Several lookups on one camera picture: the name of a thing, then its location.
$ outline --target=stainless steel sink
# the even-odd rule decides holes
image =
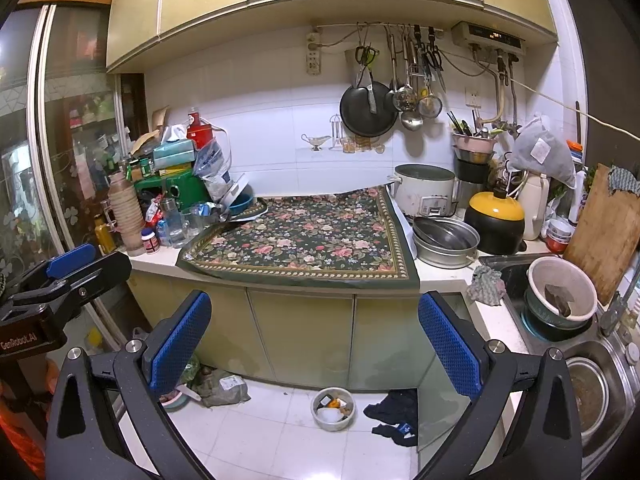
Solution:
[[[564,353],[565,358],[585,357],[594,361],[603,371],[609,385],[609,407],[601,426],[582,445],[582,478],[588,475],[604,458],[628,423],[640,396],[640,381],[635,368],[625,358],[625,345],[616,332],[603,337],[598,330],[598,310],[592,323],[581,333],[565,340],[548,340],[540,332],[533,333],[527,317],[523,316],[524,291],[529,282],[527,268],[537,258],[549,254],[521,254],[516,256],[485,256],[480,262],[500,270],[505,282],[507,296],[504,302],[531,354],[542,355],[553,346]]]

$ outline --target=floral mat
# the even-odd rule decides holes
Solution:
[[[177,265],[249,283],[419,289],[384,186],[260,200],[268,207],[260,218],[210,227]]]

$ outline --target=frying pan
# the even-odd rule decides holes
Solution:
[[[371,112],[369,90],[350,86],[340,99],[340,117],[344,125],[362,137],[377,137],[387,133],[396,122],[398,113],[385,107],[385,96],[389,88],[372,80],[376,113]]]

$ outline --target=wooden cutting board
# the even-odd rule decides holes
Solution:
[[[640,198],[609,195],[609,168],[598,165],[587,203],[564,259],[590,277],[601,304],[613,297],[640,238]]]

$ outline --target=wall socket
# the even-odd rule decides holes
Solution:
[[[465,87],[465,103],[470,108],[482,108],[480,90],[477,87]]]
[[[320,33],[310,32],[306,35],[306,73],[309,75],[320,74]]]

